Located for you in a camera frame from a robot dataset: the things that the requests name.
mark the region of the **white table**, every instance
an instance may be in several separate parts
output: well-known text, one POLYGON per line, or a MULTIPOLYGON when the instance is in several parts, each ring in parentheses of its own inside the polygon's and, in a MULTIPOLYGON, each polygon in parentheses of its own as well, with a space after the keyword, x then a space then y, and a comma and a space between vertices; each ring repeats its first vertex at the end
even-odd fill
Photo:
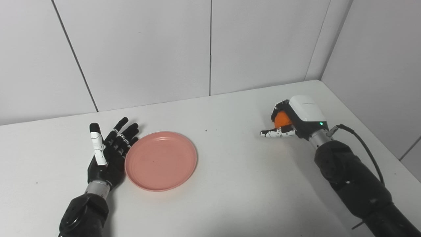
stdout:
MULTIPOLYGON (((89 124, 98 122, 105 133, 123 116, 141 125, 140 136, 165 130, 187 136, 198 163, 186 183, 165 192, 125 179, 107 200, 105 236, 372 236, 365 226, 350 230, 359 219, 321 176, 309 142, 259 137, 272 128, 275 103, 296 94, 313 97, 331 127, 344 123, 366 141, 396 206, 421 228, 421 183, 322 82, 306 81, 0 126, 0 236, 57 236, 67 205, 87 185, 89 124)), ((351 134, 334 137, 374 171, 351 134)))

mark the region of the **pink plate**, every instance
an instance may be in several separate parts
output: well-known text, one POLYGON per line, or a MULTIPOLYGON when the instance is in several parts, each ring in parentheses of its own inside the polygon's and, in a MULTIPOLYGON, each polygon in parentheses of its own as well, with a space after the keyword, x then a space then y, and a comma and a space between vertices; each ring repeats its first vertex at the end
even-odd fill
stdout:
POLYGON ((196 162, 196 149, 189 139, 174 132, 156 132, 130 148, 125 169, 130 181, 139 188, 165 191, 189 179, 196 162))

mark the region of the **black cable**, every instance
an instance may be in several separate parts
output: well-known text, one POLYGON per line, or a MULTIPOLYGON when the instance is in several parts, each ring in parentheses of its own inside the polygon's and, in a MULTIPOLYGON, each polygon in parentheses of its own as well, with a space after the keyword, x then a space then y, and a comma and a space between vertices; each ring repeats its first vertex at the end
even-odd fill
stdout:
POLYGON ((382 183, 384 185, 384 179, 383 179, 383 175, 381 174, 380 168, 377 165, 376 160, 373 157, 373 154, 371 153, 370 149, 368 149, 368 146, 365 144, 365 142, 362 140, 362 138, 351 128, 340 124, 337 125, 338 128, 343 129, 349 133, 352 133, 362 144, 362 146, 364 147, 365 151, 367 152, 368 156, 370 157, 371 161, 373 162, 374 168, 376 169, 377 173, 378 173, 378 179, 380 180, 380 183, 382 183))

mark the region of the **white wall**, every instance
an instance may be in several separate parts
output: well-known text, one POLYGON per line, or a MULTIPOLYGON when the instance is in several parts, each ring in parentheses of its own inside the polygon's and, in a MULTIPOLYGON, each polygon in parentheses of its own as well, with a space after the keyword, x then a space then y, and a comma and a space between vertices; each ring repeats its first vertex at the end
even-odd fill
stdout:
POLYGON ((421 136, 420 12, 415 0, 354 0, 322 77, 397 158, 421 136))
MULTIPOLYGON (((56 4, 103 111, 319 78, 349 2, 56 4)), ((0 4, 0 124, 94 112, 51 1, 0 4)))
POLYGON ((349 2, 213 0, 211 93, 319 79, 349 2))
POLYGON ((50 1, 0 1, 0 125, 95 112, 50 1))
POLYGON ((209 0, 56 4, 100 111, 209 95, 209 0))

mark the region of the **robotic arm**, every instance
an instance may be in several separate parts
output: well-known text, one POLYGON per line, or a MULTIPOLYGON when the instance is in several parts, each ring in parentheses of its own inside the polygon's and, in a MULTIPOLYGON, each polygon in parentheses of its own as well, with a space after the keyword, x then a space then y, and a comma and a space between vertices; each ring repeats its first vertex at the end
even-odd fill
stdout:
POLYGON ((121 134, 128 118, 121 119, 105 140, 97 123, 90 125, 95 155, 88 167, 88 186, 85 193, 74 198, 61 219, 59 237, 102 237, 108 217, 108 193, 124 177, 124 160, 131 146, 138 140, 137 123, 121 134))
POLYGON ((379 170, 381 181, 353 154, 349 146, 332 138, 338 128, 350 132, 353 130, 341 124, 329 131, 319 107, 312 98, 304 95, 276 104, 271 119, 275 128, 263 130, 260 135, 287 137, 295 134, 309 141, 316 149, 314 161, 323 177, 348 210, 362 219, 374 236, 421 237, 419 230, 392 202, 390 192, 381 182, 383 178, 379 170))

